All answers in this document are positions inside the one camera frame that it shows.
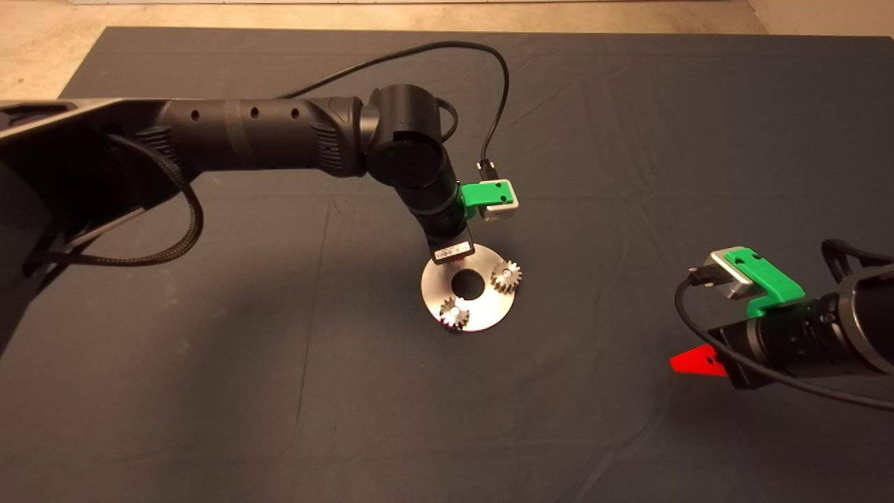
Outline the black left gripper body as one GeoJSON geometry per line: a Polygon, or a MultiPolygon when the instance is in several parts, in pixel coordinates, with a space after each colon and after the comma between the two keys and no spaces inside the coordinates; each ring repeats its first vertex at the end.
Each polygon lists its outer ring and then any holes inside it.
{"type": "Polygon", "coordinates": [[[412,191],[412,215],[422,227],[435,264],[444,265],[455,256],[469,257],[476,251],[459,184],[433,184],[412,191]]]}

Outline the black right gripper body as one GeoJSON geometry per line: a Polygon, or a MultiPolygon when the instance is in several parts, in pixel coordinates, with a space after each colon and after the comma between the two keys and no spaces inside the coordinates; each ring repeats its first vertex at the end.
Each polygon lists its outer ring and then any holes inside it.
{"type": "Polygon", "coordinates": [[[792,378],[849,375],[836,297],[803,300],[756,317],[709,330],[741,356],[792,378]]]}

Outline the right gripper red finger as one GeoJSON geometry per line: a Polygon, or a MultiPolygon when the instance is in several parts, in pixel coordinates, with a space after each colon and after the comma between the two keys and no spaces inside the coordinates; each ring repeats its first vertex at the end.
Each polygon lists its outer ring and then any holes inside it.
{"type": "Polygon", "coordinates": [[[683,351],[671,357],[668,363],[676,373],[727,378],[727,370],[719,359],[718,351],[711,344],[702,344],[683,351]]]}

